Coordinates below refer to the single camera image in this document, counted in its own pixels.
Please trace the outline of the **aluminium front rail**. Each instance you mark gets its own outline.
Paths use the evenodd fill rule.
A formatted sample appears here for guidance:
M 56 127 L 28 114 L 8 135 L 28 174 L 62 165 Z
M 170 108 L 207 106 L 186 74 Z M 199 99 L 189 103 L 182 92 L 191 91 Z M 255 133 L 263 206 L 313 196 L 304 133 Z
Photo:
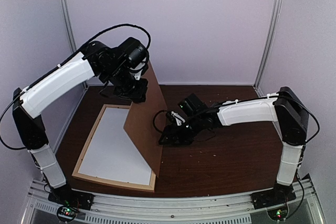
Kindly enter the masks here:
M 285 221 L 271 218 L 271 210 L 286 205 L 256 209 L 252 193 L 189 198 L 145 198 L 92 193 L 90 210 L 79 210 L 70 223 L 326 223 L 318 195 L 310 178 L 293 187 L 297 199 L 289 201 Z M 56 212 L 60 204 L 48 200 L 45 182 L 33 180 L 18 223 L 64 223 Z

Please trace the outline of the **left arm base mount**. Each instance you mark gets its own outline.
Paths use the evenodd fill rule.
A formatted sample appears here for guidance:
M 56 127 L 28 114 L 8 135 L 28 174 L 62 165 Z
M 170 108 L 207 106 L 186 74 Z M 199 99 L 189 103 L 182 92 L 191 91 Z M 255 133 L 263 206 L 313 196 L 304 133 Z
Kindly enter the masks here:
M 80 191 L 53 191 L 49 193 L 48 200 L 82 210 L 90 210 L 93 204 L 94 195 L 90 193 L 83 193 Z

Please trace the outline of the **aluminium corner post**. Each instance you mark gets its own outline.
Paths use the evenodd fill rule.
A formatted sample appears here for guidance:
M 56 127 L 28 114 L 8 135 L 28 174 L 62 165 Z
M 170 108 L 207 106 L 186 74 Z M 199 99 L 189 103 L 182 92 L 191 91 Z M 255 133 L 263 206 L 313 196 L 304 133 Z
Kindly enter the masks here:
M 263 77 L 264 72 L 266 70 L 267 61 L 268 61 L 268 58 L 270 56 L 272 44 L 274 42 L 277 22 L 278 22 L 280 13 L 281 13 L 282 3 L 283 3 L 283 0 L 274 0 L 274 3 L 273 3 L 271 18 L 270 18 L 270 23 L 269 23 L 269 28 L 268 28 L 268 33 L 267 33 L 267 37 L 266 37 L 266 42 L 265 42 L 265 46 L 264 46 L 264 49 L 263 49 L 260 65 L 259 65 L 258 72 L 257 72 L 257 75 L 256 75 L 255 83 L 254 83 L 254 88 L 259 93 L 260 93 L 259 90 L 260 90 L 262 77 Z
M 71 52 L 74 53 L 77 50 L 77 46 L 76 46 L 76 42 L 75 42 L 75 37 L 74 37 L 72 25 L 71 25 L 67 0 L 60 0 L 60 4 L 61 4 L 61 10 L 62 10 L 64 23 L 65 23 L 65 28 L 66 28 L 66 34 L 67 34 L 69 47 L 70 47 Z

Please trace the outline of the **right aluminium corner post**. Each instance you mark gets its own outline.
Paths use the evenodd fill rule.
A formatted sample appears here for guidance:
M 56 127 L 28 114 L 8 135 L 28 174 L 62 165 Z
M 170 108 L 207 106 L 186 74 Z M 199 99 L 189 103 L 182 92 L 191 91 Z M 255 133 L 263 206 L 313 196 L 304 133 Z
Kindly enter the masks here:
M 259 93 L 260 93 L 259 90 L 260 90 L 262 77 L 263 77 L 264 72 L 266 70 L 267 61 L 268 61 L 268 58 L 270 56 L 272 44 L 274 42 L 277 22 L 278 22 L 280 13 L 281 13 L 282 3 L 283 3 L 283 0 L 274 0 L 274 3 L 273 3 L 271 18 L 270 18 L 270 23 L 269 23 L 269 28 L 268 28 L 268 33 L 267 33 L 267 37 L 266 37 L 266 42 L 265 42 L 265 46 L 264 46 L 264 49 L 263 49 L 260 65 L 259 65 L 258 72 L 257 72 L 257 75 L 256 75 L 255 83 L 254 83 L 254 88 Z

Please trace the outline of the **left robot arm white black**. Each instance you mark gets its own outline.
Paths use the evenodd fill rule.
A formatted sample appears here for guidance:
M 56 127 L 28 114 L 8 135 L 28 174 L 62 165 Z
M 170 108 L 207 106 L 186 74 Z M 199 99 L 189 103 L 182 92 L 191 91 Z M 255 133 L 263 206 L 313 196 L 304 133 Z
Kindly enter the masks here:
M 129 37 L 110 48 L 99 41 L 89 41 L 64 63 L 24 89 L 16 89 L 9 106 L 23 144 L 47 178 L 55 196 L 64 205 L 76 197 L 49 146 L 42 111 L 75 86 L 98 77 L 107 86 L 113 84 L 113 94 L 141 103 L 146 100 L 148 81 L 142 75 L 148 69 L 149 46 Z

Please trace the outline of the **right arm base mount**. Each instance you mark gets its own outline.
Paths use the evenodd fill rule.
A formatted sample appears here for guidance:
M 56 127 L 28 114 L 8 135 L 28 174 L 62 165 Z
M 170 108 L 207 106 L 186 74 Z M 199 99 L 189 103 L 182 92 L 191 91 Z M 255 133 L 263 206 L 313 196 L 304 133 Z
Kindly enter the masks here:
M 254 209 L 268 208 L 276 205 L 285 204 L 288 201 L 295 200 L 294 191 L 285 195 L 283 192 L 275 192 L 273 189 L 252 193 L 251 199 Z

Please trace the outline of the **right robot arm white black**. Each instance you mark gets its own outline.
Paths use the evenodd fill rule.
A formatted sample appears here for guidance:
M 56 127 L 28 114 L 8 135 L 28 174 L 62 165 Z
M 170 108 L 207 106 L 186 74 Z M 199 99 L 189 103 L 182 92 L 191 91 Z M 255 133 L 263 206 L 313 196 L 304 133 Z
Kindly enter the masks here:
M 160 145 L 190 145 L 202 130 L 234 124 L 277 122 L 280 127 L 282 154 L 275 185 L 269 192 L 272 203 L 279 204 L 292 192 L 292 183 L 303 161 L 306 145 L 319 133 L 307 137 L 309 119 L 320 124 L 289 87 L 260 98 L 218 102 L 207 106 L 195 94 L 182 100 L 179 107 L 186 118 L 174 111 L 164 111 L 169 124 L 160 131 Z

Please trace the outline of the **left aluminium corner post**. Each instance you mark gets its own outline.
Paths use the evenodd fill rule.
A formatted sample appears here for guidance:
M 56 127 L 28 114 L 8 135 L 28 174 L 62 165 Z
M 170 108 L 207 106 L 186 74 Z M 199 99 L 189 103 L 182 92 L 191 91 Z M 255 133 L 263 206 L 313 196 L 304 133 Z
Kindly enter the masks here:
M 77 50 L 77 46 L 76 46 L 76 42 L 75 42 L 75 37 L 74 37 L 72 25 L 71 25 L 67 0 L 60 0 L 60 4 L 61 4 L 61 10 L 62 10 L 64 23 L 65 23 L 65 28 L 66 28 L 66 34 L 67 34 L 69 47 L 70 47 L 71 52 L 74 53 Z

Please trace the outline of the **brown backing board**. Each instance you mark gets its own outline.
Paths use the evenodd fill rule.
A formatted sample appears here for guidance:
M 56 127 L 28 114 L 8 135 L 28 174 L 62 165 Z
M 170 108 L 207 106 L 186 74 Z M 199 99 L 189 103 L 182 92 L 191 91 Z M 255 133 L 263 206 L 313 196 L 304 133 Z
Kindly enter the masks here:
M 161 133 L 154 128 L 153 118 L 158 111 L 167 110 L 167 105 L 151 64 L 143 77 L 148 81 L 146 101 L 131 104 L 124 130 L 155 175 L 159 176 Z

